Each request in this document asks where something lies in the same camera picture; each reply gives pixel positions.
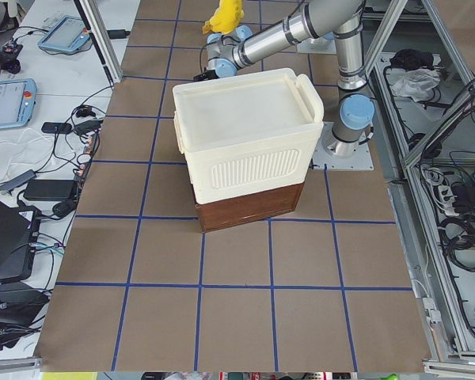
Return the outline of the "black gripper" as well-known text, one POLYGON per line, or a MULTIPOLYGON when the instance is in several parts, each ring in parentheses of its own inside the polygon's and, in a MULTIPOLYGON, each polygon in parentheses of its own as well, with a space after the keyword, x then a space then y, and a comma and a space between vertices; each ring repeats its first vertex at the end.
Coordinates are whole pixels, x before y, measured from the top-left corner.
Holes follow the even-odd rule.
POLYGON ((193 77, 194 82, 204 82, 209 80, 215 80, 218 78, 215 70, 205 70, 204 72, 197 74, 193 77))

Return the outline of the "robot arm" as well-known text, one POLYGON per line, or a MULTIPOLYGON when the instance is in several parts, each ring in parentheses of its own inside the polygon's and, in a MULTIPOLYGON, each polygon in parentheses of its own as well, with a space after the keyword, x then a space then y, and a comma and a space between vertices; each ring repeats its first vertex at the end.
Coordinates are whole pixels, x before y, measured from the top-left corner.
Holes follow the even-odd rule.
POLYGON ((222 1, 205 22, 207 65, 200 68, 196 82, 231 78, 237 72, 290 46, 322 37, 333 38, 338 62, 340 99, 338 119, 325 139, 327 150, 340 157, 367 143, 372 131, 374 106, 361 94, 367 84, 363 51, 363 1, 301 2, 282 20, 254 33, 240 21, 240 1, 222 1))

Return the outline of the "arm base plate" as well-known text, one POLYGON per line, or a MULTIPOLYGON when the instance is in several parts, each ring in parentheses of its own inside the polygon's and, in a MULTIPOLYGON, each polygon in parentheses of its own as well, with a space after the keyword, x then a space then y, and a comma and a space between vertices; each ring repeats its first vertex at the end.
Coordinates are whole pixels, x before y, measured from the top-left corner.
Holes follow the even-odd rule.
POLYGON ((357 142, 341 142, 333 136, 333 122, 324 122, 312 156, 315 169, 333 171, 373 171, 374 163, 367 135, 361 132, 357 142))
POLYGON ((335 38, 332 32, 317 39, 307 39, 297 45, 297 53, 335 55, 335 38))

